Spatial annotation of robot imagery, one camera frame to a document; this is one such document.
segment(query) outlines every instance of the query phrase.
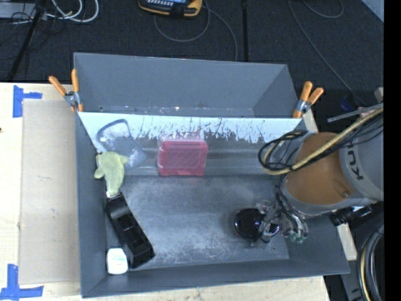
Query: gray plastic tray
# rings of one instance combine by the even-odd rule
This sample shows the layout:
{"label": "gray plastic tray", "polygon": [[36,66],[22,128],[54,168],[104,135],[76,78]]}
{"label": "gray plastic tray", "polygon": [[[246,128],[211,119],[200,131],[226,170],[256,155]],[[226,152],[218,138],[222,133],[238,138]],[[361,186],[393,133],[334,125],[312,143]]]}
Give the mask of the gray plastic tray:
{"label": "gray plastic tray", "polygon": [[[87,112],[160,115],[180,107],[182,116],[288,118],[297,102],[286,65],[87,53],[74,62]],[[272,198],[276,177],[128,175],[122,191],[156,257],[109,275],[106,252],[119,242],[103,211],[104,183],[93,177],[96,149],[78,115],[75,122],[83,297],[349,272],[327,217],[308,221],[302,245],[275,236],[251,248],[235,235],[234,212]]]}

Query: blue tape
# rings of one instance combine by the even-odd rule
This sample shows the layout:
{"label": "blue tape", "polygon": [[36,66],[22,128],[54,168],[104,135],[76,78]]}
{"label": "blue tape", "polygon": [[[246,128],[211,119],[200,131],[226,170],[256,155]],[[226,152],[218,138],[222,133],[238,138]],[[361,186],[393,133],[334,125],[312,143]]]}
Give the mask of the blue tape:
{"label": "blue tape", "polygon": [[9,264],[7,268],[7,287],[0,291],[0,300],[18,301],[20,298],[41,297],[43,286],[37,288],[19,288],[18,285],[18,267]]}
{"label": "blue tape", "polygon": [[36,93],[36,92],[24,93],[23,88],[19,88],[17,85],[14,85],[13,118],[22,117],[23,100],[25,98],[42,99],[42,93]]}

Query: yellow-green cloth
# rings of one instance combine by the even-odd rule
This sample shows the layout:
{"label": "yellow-green cloth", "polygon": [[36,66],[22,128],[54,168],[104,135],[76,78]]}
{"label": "yellow-green cloth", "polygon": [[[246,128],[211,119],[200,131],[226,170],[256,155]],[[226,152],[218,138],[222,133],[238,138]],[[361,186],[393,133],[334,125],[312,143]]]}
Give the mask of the yellow-green cloth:
{"label": "yellow-green cloth", "polygon": [[99,179],[103,176],[106,180],[107,196],[113,197],[120,191],[124,180],[124,164],[129,158],[117,154],[116,152],[104,152],[96,155],[96,164],[98,166],[94,177]]}

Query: pink object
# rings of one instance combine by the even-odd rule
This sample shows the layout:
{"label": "pink object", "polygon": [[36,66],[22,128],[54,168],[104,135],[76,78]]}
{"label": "pink object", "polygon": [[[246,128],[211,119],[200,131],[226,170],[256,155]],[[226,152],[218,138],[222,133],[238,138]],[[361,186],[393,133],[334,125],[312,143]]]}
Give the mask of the pink object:
{"label": "pink object", "polygon": [[204,140],[165,140],[157,154],[159,173],[161,176],[203,176],[208,150]]}

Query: yellow device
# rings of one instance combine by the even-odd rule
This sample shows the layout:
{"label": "yellow device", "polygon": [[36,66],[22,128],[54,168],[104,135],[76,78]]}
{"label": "yellow device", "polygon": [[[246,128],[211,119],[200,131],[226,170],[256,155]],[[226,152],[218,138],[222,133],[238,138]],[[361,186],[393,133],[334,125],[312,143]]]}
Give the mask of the yellow device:
{"label": "yellow device", "polygon": [[202,0],[139,0],[143,10],[173,18],[196,16],[202,7]]}

